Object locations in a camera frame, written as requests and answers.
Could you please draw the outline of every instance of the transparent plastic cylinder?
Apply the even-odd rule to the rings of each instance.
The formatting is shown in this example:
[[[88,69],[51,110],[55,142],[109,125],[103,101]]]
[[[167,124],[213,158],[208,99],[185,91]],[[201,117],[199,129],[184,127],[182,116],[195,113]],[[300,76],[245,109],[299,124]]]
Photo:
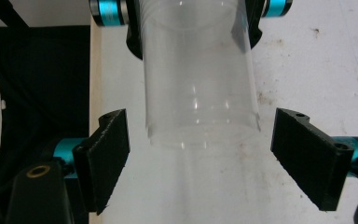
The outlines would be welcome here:
[[[233,145],[257,132],[245,1],[140,4],[152,145]]]

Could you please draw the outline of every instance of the clear plastic bottle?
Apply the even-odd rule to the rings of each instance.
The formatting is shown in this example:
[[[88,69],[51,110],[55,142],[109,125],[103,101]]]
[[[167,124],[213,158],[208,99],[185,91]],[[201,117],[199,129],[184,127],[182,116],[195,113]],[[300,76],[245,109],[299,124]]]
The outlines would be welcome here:
[[[236,144],[259,129],[243,0],[141,0],[152,144]]]

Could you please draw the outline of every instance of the white wall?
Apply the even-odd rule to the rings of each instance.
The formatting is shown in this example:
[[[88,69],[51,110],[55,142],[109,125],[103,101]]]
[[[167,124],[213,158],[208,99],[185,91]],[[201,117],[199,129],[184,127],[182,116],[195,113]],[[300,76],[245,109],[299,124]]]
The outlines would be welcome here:
[[[11,0],[29,26],[90,24],[87,0]]]

